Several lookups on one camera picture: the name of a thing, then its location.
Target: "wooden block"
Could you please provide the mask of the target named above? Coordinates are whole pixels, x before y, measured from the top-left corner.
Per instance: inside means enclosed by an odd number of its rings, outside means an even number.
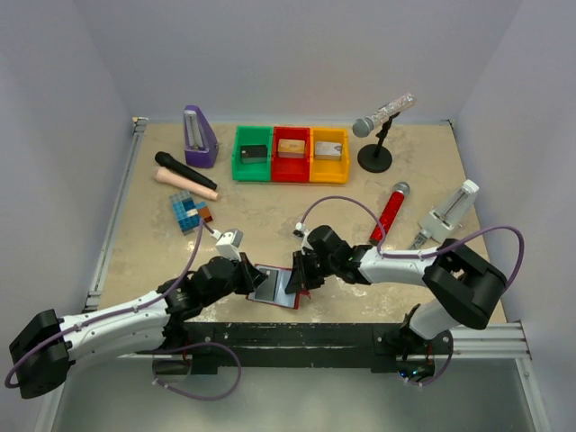
[[[306,143],[301,139],[279,139],[278,156],[280,158],[304,158]]]

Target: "black microphone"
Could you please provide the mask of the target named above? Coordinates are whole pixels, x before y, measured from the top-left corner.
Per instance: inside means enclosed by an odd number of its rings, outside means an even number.
[[[174,159],[169,153],[164,151],[159,151],[154,159],[161,167],[166,167],[171,171],[179,174],[182,177],[186,177],[188,180],[196,182],[198,185],[206,186],[213,191],[218,187],[210,178],[200,174],[198,171],[194,171],[189,166],[181,164],[176,159]]]

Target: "phone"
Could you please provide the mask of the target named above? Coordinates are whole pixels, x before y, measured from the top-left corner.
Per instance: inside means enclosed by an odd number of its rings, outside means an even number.
[[[291,268],[261,264],[256,264],[254,267],[268,277],[254,292],[246,296],[248,300],[274,304],[276,306],[282,306],[283,308],[298,309],[300,305],[300,293],[286,293],[286,286],[292,274]]]

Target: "yellow bin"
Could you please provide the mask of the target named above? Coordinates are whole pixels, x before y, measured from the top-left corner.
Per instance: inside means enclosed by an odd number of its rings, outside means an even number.
[[[314,158],[316,141],[331,141],[342,144],[340,160]],[[310,128],[310,182],[346,183],[350,174],[350,151],[346,129]]]

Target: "microphone stand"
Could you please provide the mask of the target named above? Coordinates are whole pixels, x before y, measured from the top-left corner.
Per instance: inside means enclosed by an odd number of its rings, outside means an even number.
[[[383,146],[383,143],[392,126],[392,120],[399,115],[399,112],[394,114],[376,133],[378,144],[368,144],[360,149],[358,152],[358,164],[360,164],[360,167],[371,173],[383,173],[390,168],[390,165],[392,165],[392,153]]]

